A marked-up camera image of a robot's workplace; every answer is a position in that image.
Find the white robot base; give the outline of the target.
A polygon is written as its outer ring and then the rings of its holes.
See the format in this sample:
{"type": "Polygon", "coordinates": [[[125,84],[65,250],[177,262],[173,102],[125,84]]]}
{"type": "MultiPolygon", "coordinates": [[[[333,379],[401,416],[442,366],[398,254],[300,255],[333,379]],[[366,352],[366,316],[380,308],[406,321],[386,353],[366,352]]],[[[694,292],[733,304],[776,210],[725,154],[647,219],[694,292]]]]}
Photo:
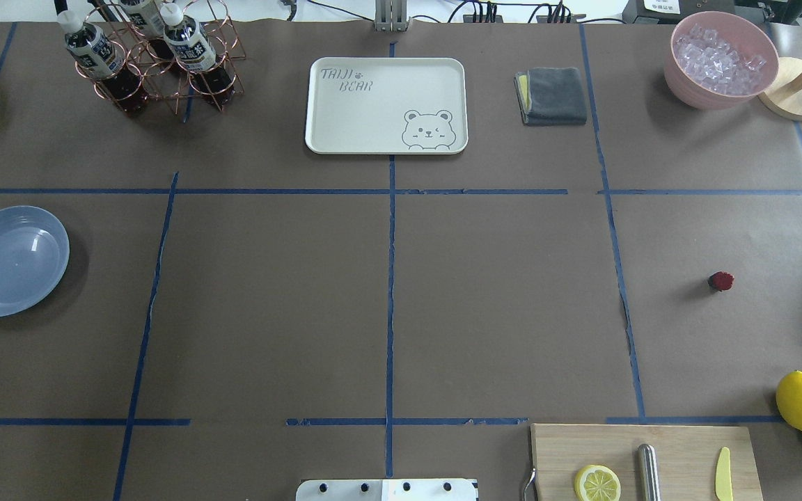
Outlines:
{"type": "Polygon", "coordinates": [[[309,479],[296,500],[478,500],[474,479],[309,479]]]}

